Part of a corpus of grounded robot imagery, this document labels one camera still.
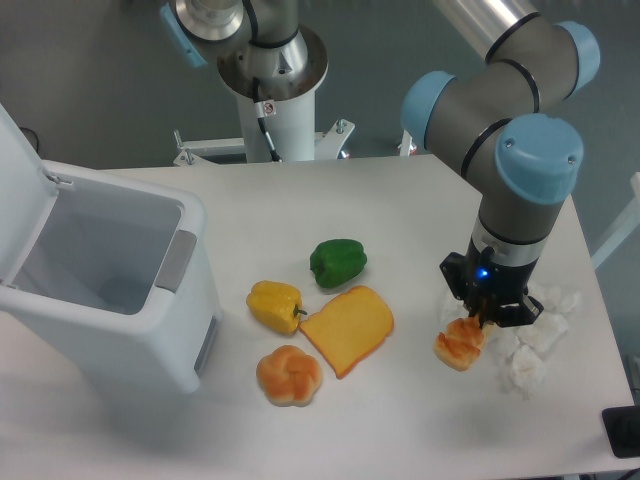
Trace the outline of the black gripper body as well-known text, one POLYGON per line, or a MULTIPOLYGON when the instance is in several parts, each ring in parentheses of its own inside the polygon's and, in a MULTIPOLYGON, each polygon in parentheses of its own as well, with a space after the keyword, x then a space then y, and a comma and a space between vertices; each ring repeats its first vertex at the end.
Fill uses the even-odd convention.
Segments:
POLYGON ((454 298, 462 300, 471 317, 483 306, 493 308, 495 325, 501 328, 533 324, 544 307, 529 295, 528 281, 537 262, 507 266, 498 251, 470 243, 462 255, 450 253, 439 265, 454 298))

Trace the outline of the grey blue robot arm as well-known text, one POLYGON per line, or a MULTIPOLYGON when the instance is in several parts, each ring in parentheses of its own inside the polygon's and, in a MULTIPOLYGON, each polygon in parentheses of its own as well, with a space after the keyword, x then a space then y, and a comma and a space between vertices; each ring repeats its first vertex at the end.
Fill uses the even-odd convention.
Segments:
MULTIPOLYGON (((546 109, 596 75, 600 50, 574 22, 552 24, 526 1, 442 1, 439 10, 485 69, 460 81, 421 77, 401 108, 404 131, 482 196, 465 254, 440 269, 481 323, 530 325, 542 304, 529 278, 584 155, 576 130, 546 109)), ((194 67, 210 58, 235 95, 250 162, 320 158, 315 90, 328 60, 294 1, 168 1, 161 18, 194 67)))

